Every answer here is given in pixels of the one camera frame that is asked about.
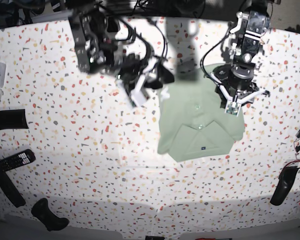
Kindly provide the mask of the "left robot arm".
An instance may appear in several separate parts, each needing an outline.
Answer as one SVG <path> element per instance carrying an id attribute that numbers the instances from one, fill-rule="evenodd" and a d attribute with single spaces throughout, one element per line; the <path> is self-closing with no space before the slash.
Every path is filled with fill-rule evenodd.
<path id="1" fill-rule="evenodd" d="M 268 13 L 268 7 L 273 4 L 273 0 L 253 0 L 237 12 L 237 22 L 229 24 L 227 33 L 216 44 L 228 43 L 229 63 L 207 70 L 205 58 L 200 60 L 204 75 L 216 85 L 215 91 L 226 114 L 238 116 L 242 106 L 253 103 L 255 97 L 270 96 L 268 90 L 257 86 L 254 76 L 262 65 L 259 60 L 264 54 L 262 37 L 270 27 L 272 14 Z"/>

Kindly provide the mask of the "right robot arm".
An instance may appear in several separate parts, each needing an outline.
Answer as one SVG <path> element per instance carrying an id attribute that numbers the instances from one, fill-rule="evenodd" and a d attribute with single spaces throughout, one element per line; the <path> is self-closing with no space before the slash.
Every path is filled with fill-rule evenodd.
<path id="1" fill-rule="evenodd" d="M 89 75 L 116 77 L 133 107 L 149 99 L 147 89 L 159 90 L 175 81 L 164 67 L 168 43 L 161 55 L 120 16 L 96 0 L 67 0 L 78 69 Z"/>

